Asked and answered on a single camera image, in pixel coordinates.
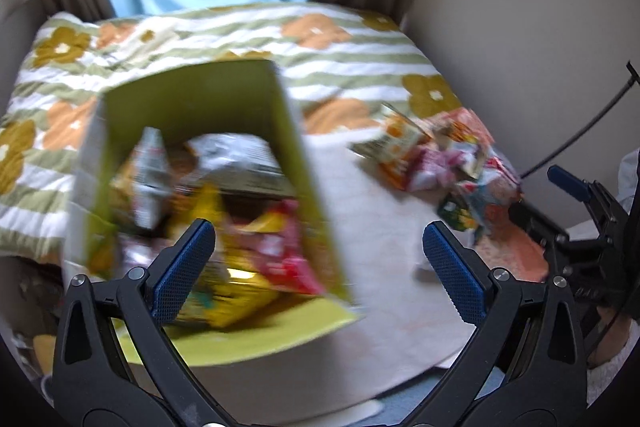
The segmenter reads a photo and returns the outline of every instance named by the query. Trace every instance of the open cardboard box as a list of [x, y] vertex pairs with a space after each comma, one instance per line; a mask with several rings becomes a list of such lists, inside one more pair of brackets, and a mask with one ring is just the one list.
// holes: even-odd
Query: open cardboard box
[[[89, 274], [104, 275], [110, 270], [116, 226], [108, 187], [146, 126], [160, 129], [168, 146], [207, 133], [248, 133], [269, 142], [294, 186], [303, 222], [303, 250], [328, 293], [314, 299], [283, 295], [228, 330], [167, 327], [172, 342], [188, 365], [217, 365], [276, 353], [356, 321], [359, 315], [299, 122], [277, 68], [268, 60], [184, 66], [105, 92], [79, 152], [64, 250], [66, 280], [82, 271], [79, 267], [86, 267]], [[120, 333], [127, 360], [140, 363], [124, 328]]]

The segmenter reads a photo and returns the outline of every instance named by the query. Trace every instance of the screw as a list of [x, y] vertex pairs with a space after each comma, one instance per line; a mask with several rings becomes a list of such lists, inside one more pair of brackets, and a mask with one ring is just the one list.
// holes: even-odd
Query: screw
[[71, 279], [71, 286], [79, 286], [86, 281], [86, 275], [79, 273]]
[[498, 281], [506, 281], [506, 280], [509, 280], [510, 276], [509, 276], [509, 272], [507, 272], [507, 270], [505, 270], [504, 268], [496, 268], [494, 270], [494, 277]]
[[554, 277], [554, 284], [559, 288], [564, 288], [566, 286], [566, 279], [561, 275], [556, 275]]
[[129, 273], [127, 273], [127, 277], [129, 277], [129, 279], [137, 281], [138, 279], [142, 279], [145, 276], [145, 269], [142, 266], [136, 266], [135, 268], [132, 268], [131, 270], [129, 270]]

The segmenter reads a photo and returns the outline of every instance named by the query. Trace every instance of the white flower center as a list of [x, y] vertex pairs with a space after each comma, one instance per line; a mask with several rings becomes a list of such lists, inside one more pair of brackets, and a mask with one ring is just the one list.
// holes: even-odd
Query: white flower center
[[56, 46], [56, 49], [54, 51], [58, 55], [63, 55], [65, 53], [68, 53], [70, 49], [71, 49], [71, 46], [69, 44], [66, 44], [65, 42], [60, 42], [60, 44]]

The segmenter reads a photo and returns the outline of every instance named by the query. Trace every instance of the bed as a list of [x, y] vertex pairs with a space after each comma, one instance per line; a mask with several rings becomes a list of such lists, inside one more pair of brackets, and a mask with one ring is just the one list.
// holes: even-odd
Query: bed
[[185, 10], [40, 28], [0, 121], [0, 250], [60, 263], [74, 161], [97, 95], [185, 64], [269, 58], [306, 131], [375, 126], [381, 102], [425, 118], [460, 106], [388, 17], [313, 3]]

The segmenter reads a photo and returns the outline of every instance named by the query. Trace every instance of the striped blanket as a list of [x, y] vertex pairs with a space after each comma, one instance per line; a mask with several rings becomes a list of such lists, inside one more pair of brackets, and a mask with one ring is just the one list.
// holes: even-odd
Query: striped blanket
[[322, 4], [254, 4], [39, 30], [0, 121], [0, 251], [59, 263], [74, 163], [96, 96], [152, 73], [265, 57], [306, 131], [376, 125], [381, 102], [425, 118], [460, 105], [387, 17]]

